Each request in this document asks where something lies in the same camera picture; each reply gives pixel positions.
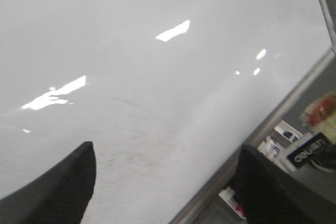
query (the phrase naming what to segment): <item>black label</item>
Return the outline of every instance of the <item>black label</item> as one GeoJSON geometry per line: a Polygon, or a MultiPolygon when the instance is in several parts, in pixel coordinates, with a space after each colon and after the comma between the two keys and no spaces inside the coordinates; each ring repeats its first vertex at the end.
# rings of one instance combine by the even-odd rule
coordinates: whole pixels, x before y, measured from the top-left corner
{"type": "Polygon", "coordinates": [[[325,135],[319,133],[289,154],[287,158],[296,168],[300,168],[328,145],[330,141],[325,135]]]}

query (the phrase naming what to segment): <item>glossy white paint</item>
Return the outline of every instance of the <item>glossy white paint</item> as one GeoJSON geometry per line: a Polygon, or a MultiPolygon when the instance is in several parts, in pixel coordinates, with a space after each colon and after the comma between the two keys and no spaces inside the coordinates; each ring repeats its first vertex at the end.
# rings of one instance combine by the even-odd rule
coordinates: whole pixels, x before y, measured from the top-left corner
{"type": "Polygon", "coordinates": [[[318,0],[0,3],[0,197],[93,141],[83,223],[169,222],[331,47],[318,0]]]}

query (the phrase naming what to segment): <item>white surface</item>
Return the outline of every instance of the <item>white surface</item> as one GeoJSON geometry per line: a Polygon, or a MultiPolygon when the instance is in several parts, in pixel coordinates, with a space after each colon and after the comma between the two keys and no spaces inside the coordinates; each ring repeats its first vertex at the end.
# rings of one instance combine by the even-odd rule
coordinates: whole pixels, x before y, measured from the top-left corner
{"type": "Polygon", "coordinates": [[[83,223],[169,222],[331,47],[318,0],[0,4],[0,197],[93,141],[83,223]]]}

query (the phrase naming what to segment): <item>metal strip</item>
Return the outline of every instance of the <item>metal strip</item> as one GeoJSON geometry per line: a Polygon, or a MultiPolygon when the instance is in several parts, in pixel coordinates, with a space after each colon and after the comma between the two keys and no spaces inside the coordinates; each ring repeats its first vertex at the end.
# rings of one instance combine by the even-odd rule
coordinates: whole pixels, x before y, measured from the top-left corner
{"type": "Polygon", "coordinates": [[[329,31],[331,43],[335,47],[336,46],[335,28],[334,28],[334,24],[333,24],[332,18],[331,18],[330,13],[329,13],[327,1],[326,0],[319,0],[319,2],[320,2],[320,5],[321,5],[321,8],[322,8],[325,23],[327,24],[327,28],[328,28],[328,31],[329,31]]]}
{"type": "MultiPolygon", "coordinates": [[[[245,142],[257,146],[260,139],[263,139],[274,128],[334,58],[335,54],[330,49],[245,142]]],[[[192,224],[197,219],[201,211],[209,205],[211,200],[214,199],[235,174],[239,150],[240,148],[222,165],[169,224],[192,224]]]]}

